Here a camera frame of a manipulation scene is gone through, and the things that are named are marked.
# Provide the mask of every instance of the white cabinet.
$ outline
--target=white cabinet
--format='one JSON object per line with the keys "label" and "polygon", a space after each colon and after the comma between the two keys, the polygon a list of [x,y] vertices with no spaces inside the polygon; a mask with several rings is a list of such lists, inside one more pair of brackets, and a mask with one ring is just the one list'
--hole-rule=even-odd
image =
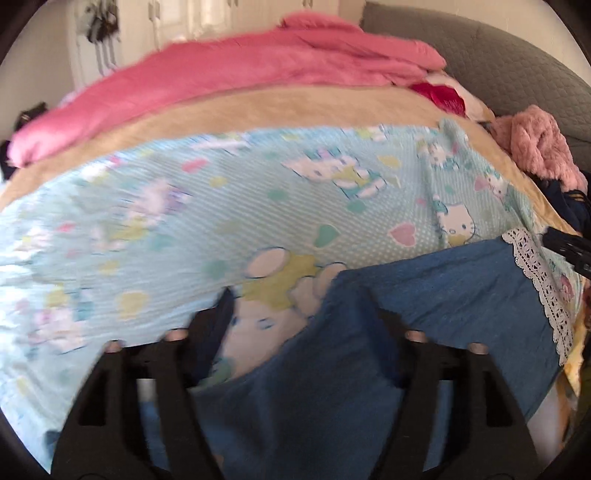
{"label": "white cabinet", "polygon": [[122,63],[127,66],[156,50],[154,0],[119,0]]}
{"label": "white cabinet", "polygon": [[332,15],[339,10],[339,0],[116,0],[119,33],[107,42],[106,49],[99,46],[101,55],[109,53],[107,63],[101,65],[95,46],[76,32],[76,25],[90,3],[104,0],[68,1],[70,61],[77,89],[140,61],[171,41],[261,31],[303,9]]}
{"label": "white cabinet", "polygon": [[271,25],[279,25],[281,19],[298,10],[308,7],[308,0],[272,0],[272,6],[269,9]]}
{"label": "white cabinet", "polygon": [[158,48],[171,41],[191,38],[191,10],[194,0],[155,0],[154,30]]}
{"label": "white cabinet", "polygon": [[339,0],[308,0],[308,6],[316,12],[329,15],[339,14]]}
{"label": "white cabinet", "polygon": [[231,4],[231,33],[240,34],[269,28],[267,0],[228,0]]}

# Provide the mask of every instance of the white door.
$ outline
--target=white door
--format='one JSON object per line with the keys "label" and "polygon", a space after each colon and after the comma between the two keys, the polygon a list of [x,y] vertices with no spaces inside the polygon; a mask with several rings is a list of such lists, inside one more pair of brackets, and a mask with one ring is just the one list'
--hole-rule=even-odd
{"label": "white door", "polygon": [[315,12],[329,15],[339,14],[339,0],[308,0],[308,5]]}
{"label": "white door", "polygon": [[193,38],[208,40],[229,34],[232,29],[233,0],[190,0],[193,8]]}
{"label": "white door", "polygon": [[309,0],[271,0],[269,6],[269,21],[272,26],[279,25],[286,15],[308,7]]}
{"label": "white door", "polygon": [[228,0],[232,4],[232,34],[269,28],[267,0]]}
{"label": "white door", "polygon": [[138,62],[156,50],[152,0],[119,0],[119,36],[122,65]]}
{"label": "white door", "polygon": [[187,0],[155,0],[154,23],[158,48],[171,41],[186,41],[191,37],[189,6]]}

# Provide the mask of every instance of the dark blue cloth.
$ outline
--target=dark blue cloth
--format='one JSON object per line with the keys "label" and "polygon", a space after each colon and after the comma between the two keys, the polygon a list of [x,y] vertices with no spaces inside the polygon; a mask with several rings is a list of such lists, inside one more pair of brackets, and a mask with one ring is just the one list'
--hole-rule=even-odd
{"label": "dark blue cloth", "polygon": [[[583,172],[591,186],[591,174]],[[540,180],[533,177],[535,184],[550,205],[574,230],[591,239],[591,201],[580,190],[563,192],[559,180]]]}
{"label": "dark blue cloth", "polygon": [[[310,326],[277,356],[242,378],[194,393],[228,480],[369,477],[403,392],[381,375],[361,325],[365,313],[357,300],[365,288],[436,342],[487,344],[526,417],[559,371],[538,293],[501,239],[343,272]],[[440,399],[426,467],[437,465],[443,451],[449,385],[442,383]],[[158,440],[150,438],[150,446],[162,459]]]}

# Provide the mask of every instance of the pile of clothes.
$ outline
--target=pile of clothes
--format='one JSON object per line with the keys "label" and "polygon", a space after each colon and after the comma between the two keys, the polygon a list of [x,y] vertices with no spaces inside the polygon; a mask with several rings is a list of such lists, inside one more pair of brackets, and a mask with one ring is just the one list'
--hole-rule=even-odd
{"label": "pile of clothes", "polygon": [[486,128],[526,172],[554,210],[583,237],[591,239],[591,173],[574,164],[570,148],[552,115],[531,105],[516,115],[495,118]]}

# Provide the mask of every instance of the wall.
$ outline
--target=wall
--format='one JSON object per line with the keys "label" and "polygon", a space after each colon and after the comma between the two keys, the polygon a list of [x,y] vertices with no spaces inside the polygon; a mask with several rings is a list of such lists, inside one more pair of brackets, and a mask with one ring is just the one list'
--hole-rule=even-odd
{"label": "wall", "polygon": [[0,138],[18,114],[44,101],[55,106],[74,88],[66,32],[66,0],[41,7],[0,66]]}
{"label": "wall", "polygon": [[[429,8],[471,18],[527,40],[560,60],[591,85],[591,66],[568,29],[542,0],[374,0]],[[359,22],[364,0],[340,0],[339,14]]]}

